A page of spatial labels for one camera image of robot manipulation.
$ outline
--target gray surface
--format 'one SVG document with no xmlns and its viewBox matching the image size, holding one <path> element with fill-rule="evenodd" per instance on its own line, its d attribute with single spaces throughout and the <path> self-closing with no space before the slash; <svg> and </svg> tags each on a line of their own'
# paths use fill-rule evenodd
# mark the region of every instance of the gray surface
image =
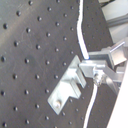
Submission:
<svg viewBox="0 0 128 128">
<path fill-rule="evenodd" d="M 17 16 L 17 11 L 21 11 L 20 16 Z M 9 128 L 82 128 L 84 120 L 81 119 L 90 101 L 92 80 L 88 79 L 88 86 L 81 89 L 84 98 L 66 103 L 63 109 L 65 116 L 57 116 L 47 103 L 75 54 L 83 59 L 77 43 L 77 18 L 78 2 L 74 0 L 61 0 L 60 3 L 56 0 L 33 0 L 31 6 L 26 0 L 0 2 L 0 56 L 5 57 L 2 59 L 5 61 L 0 62 L 0 91 L 5 94 L 0 96 L 1 128 L 4 122 Z M 3 28 L 5 23 L 8 24 L 7 29 Z M 30 33 L 26 32 L 27 28 L 31 29 Z M 84 2 L 83 34 L 89 51 L 112 44 L 96 0 Z M 29 59 L 29 63 L 25 63 L 25 58 Z M 115 98 L 107 86 L 99 89 L 89 128 L 106 127 Z"/>
</svg>

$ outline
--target white cable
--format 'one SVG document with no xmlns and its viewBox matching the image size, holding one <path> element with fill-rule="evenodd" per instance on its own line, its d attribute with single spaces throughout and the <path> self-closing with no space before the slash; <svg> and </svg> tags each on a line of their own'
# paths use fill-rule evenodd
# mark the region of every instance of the white cable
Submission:
<svg viewBox="0 0 128 128">
<path fill-rule="evenodd" d="M 96 99 L 97 90 L 98 90 L 98 87 L 94 84 L 93 93 L 92 93 L 92 97 L 91 97 L 89 106 L 87 108 L 87 112 L 86 112 L 86 115 L 85 115 L 85 120 L 84 120 L 83 128 L 87 128 L 87 126 L 88 126 L 88 121 L 89 121 L 89 117 L 90 117 L 90 113 L 91 113 L 93 104 L 94 104 L 95 99 Z"/>
<path fill-rule="evenodd" d="M 81 48 L 81 52 L 83 54 L 84 59 L 89 59 L 88 51 L 84 42 L 83 34 L 82 34 L 82 21 L 83 21 L 83 0 L 80 0 L 80 5 L 79 5 L 79 18 L 77 22 L 77 36 L 78 36 L 78 42 Z M 92 93 L 92 98 L 90 100 L 86 115 L 85 115 L 85 121 L 84 121 L 84 126 L 83 128 L 87 128 L 88 125 L 88 120 L 90 117 L 90 112 L 92 110 L 93 104 L 96 99 L 96 94 L 97 94 L 97 86 L 94 84 L 94 89 Z"/>
<path fill-rule="evenodd" d="M 89 55 L 88 55 L 83 34 L 82 34 L 82 21 L 83 21 L 83 0 L 80 0 L 79 18 L 77 22 L 77 36 L 78 36 L 78 42 L 79 42 L 84 59 L 89 59 Z"/>
</svg>

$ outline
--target metal plate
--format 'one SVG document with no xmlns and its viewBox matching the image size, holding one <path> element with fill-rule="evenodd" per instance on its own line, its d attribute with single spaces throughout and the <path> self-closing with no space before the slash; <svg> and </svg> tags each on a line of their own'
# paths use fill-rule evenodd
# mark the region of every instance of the metal plate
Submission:
<svg viewBox="0 0 128 128">
<path fill-rule="evenodd" d="M 86 80 L 79 68 L 79 64 L 80 60 L 76 55 L 48 98 L 49 105 L 57 115 L 60 114 L 70 97 L 76 99 L 80 98 L 81 92 L 77 84 L 81 85 L 83 88 L 86 86 Z"/>
<path fill-rule="evenodd" d="M 75 0 L 1 1 L 0 127 L 83 127 L 92 93 L 91 79 L 81 89 L 81 99 L 70 99 L 59 116 L 47 102 L 74 56 L 83 59 L 76 32 L 78 3 Z M 96 0 L 84 1 L 83 35 L 89 51 L 112 44 Z M 89 128 L 106 127 L 115 98 L 107 86 L 99 89 Z"/>
</svg>

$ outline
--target silver metal part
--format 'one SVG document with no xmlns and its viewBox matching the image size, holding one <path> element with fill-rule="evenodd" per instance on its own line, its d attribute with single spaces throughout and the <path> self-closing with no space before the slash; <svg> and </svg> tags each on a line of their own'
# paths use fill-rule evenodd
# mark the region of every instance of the silver metal part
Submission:
<svg viewBox="0 0 128 128">
<path fill-rule="evenodd" d="M 59 115 L 69 97 L 79 99 L 81 92 L 77 86 L 80 84 L 83 88 L 86 86 L 85 78 L 79 69 L 80 60 L 75 56 L 61 80 L 48 98 L 48 103 L 52 109 Z"/>
<path fill-rule="evenodd" d="M 128 14 L 118 18 L 114 18 L 112 20 L 108 20 L 107 24 L 108 24 L 108 27 L 113 27 L 113 26 L 125 24 L 127 22 L 128 22 Z"/>
<path fill-rule="evenodd" d="M 93 78 L 98 87 L 105 83 L 118 94 L 123 81 L 125 65 L 119 66 L 128 58 L 128 38 L 98 52 L 91 52 L 91 60 L 83 60 L 79 67 L 85 77 Z"/>
</svg>

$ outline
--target metal bracket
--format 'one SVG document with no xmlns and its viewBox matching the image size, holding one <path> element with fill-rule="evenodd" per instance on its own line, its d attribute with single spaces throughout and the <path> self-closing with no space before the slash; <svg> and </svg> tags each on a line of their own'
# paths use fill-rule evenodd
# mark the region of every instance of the metal bracket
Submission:
<svg viewBox="0 0 128 128">
<path fill-rule="evenodd" d="M 89 53 L 90 60 L 83 60 L 79 66 L 85 77 L 93 78 L 98 87 L 105 83 L 118 94 L 125 70 L 125 65 L 120 67 L 119 64 L 127 60 L 127 51 L 128 38 L 125 38 L 112 47 Z"/>
<path fill-rule="evenodd" d="M 61 80 L 48 98 L 48 103 L 52 109 L 59 115 L 69 97 L 79 99 L 81 91 L 77 83 L 83 88 L 86 86 L 85 78 L 78 67 L 80 60 L 75 56 Z"/>
</svg>

